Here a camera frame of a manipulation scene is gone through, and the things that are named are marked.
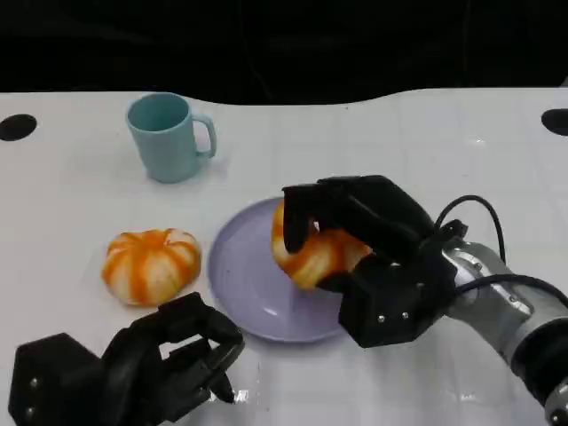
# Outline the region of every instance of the pumpkin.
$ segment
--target pumpkin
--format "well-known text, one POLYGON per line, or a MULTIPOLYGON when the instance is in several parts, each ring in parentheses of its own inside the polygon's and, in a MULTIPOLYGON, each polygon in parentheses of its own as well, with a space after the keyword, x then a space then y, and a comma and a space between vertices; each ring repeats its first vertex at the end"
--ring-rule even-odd
POLYGON ((156 306, 169 301, 200 271, 201 249, 190 233, 153 229, 114 238, 101 277, 123 303, 156 306))
POLYGON ((365 243, 341 229, 319 231, 313 222, 308 238, 295 254, 284 246, 284 201, 280 203, 272 222, 272 257, 294 283, 304 290, 336 272, 350 272, 359 260, 371 253, 365 243))

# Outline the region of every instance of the table surface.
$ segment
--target table surface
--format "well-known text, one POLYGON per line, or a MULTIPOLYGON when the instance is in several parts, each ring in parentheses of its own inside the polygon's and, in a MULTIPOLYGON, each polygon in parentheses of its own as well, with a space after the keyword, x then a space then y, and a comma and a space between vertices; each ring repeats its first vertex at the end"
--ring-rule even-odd
MULTIPOLYGON (((568 91, 428 90, 337 106, 226 106, 192 101, 217 126, 218 156, 176 185, 146 177, 123 116, 140 93, 0 95, 0 117, 34 115, 37 130, 0 142, 0 407, 17 345, 67 332, 100 355, 147 313, 99 280, 123 231, 178 227, 207 256, 220 227, 284 185, 383 174, 432 216, 477 193, 501 216, 515 272, 568 290, 568 139, 540 115, 568 91)), ((204 132, 198 132, 203 138, 204 132)), ((476 205, 454 214, 496 247, 476 205)), ((206 274, 188 290, 214 304, 206 274)), ((542 411, 467 326, 442 319, 416 342, 363 351, 342 337, 312 345, 247 336, 230 370, 237 406, 211 401, 179 424, 289 426, 538 425, 542 411)), ((0 423, 12 424, 0 409, 0 423)))

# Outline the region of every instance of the lavender plate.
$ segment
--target lavender plate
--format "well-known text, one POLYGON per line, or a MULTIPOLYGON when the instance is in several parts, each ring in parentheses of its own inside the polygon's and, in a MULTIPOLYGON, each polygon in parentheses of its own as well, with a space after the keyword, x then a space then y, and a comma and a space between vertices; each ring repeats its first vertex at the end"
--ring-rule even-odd
POLYGON ((207 266, 213 296, 252 335, 290 343, 337 335, 341 296, 297 289, 272 259, 272 217, 279 202, 260 201, 223 227, 207 266))

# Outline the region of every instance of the screw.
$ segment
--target screw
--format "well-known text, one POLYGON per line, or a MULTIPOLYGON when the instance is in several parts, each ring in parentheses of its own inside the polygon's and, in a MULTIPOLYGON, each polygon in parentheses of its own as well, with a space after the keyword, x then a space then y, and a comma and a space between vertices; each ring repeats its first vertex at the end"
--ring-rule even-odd
POLYGON ((32 406, 29 406, 28 408, 26 408, 26 418, 28 420, 32 420, 32 418, 34 417, 34 414, 36 413, 35 410, 36 409, 33 408, 32 406))

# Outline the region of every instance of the light blue mug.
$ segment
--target light blue mug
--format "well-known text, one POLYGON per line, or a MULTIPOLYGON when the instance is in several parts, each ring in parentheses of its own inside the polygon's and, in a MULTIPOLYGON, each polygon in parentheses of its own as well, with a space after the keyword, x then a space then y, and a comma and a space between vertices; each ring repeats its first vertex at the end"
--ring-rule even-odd
POLYGON ((211 119, 192 113, 189 103, 174 93, 152 93, 135 101, 126 113, 126 123, 148 175, 164 184, 190 178, 217 151, 211 119), (207 127, 209 151, 198 151, 193 122, 207 127))

